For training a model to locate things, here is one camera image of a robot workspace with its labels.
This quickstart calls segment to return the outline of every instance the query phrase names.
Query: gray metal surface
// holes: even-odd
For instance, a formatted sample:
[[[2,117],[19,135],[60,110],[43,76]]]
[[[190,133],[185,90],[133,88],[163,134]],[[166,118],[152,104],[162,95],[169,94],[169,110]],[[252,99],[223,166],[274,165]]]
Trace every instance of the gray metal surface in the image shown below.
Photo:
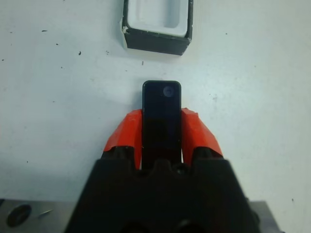
[[[31,215],[20,226],[8,227],[8,215],[22,204],[31,206]],[[258,214],[262,233],[281,233],[266,202],[253,201],[249,204]],[[0,233],[62,233],[74,206],[74,202],[5,200],[0,205]]]
[[[259,217],[262,233],[282,233],[265,201],[251,201],[249,205]]]
[[[8,215],[22,204],[31,206],[31,215],[20,226],[8,227]],[[0,233],[61,233],[74,206],[74,202],[5,200],[0,206]]]

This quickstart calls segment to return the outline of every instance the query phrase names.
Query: device screen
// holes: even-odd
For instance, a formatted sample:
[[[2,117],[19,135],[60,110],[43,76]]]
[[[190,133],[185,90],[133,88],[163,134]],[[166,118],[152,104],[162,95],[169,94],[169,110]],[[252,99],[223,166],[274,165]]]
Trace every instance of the device screen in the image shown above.
[[[142,168],[157,158],[181,162],[180,83],[146,81],[142,93]]]

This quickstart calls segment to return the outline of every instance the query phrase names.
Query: glossy black surface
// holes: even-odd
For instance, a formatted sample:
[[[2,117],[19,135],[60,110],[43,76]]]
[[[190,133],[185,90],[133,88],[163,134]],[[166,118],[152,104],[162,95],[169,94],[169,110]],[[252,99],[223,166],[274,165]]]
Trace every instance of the glossy black surface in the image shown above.
[[[146,81],[142,87],[142,168],[157,158],[181,161],[181,86],[176,81]]]

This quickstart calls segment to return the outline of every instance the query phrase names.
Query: red clamp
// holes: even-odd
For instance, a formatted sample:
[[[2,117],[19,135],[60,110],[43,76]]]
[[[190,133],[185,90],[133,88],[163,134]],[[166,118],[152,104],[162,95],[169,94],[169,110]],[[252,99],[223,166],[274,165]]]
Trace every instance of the red clamp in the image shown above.
[[[141,109],[128,113],[109,137],[104,148],[104,151],[109,151],[113,147],[133,147],[136,169],[139,169],[141,161],[141,121]],[[215,157],[223,157],[215,136],[200,120],[196,112],[183,108],[181,110],[181,127],[184,163],[191,166],[192,154],[197,147],[210,148],[216,152]]]

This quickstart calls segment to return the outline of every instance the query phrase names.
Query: screw hole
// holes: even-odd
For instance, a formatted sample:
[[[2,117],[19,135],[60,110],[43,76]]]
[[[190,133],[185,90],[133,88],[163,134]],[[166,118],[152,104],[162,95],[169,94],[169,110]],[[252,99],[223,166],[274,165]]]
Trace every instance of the screw hole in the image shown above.
[[[183,220],[175,231],[176,233],[206,233],[203,227],[188,220]]]
[[[16,207],[9,213],[6,224],[9,227],[17,227],[23,224],[31,214],[31,206],[24,204]]]
[[[173,166],[173,171],[179,175],[188,175],[190,174],[190,167],[187,164],[176,164]]]
[[[138,170],[135,172],[135,175],[138,178],[146,178],[147,176],[149,176],[149,174],[150,174],[150,171],[147,171],[147,170]]]
[[[131,222],[127,224],[120,233],[149,233],[148,229],[139,223]]]

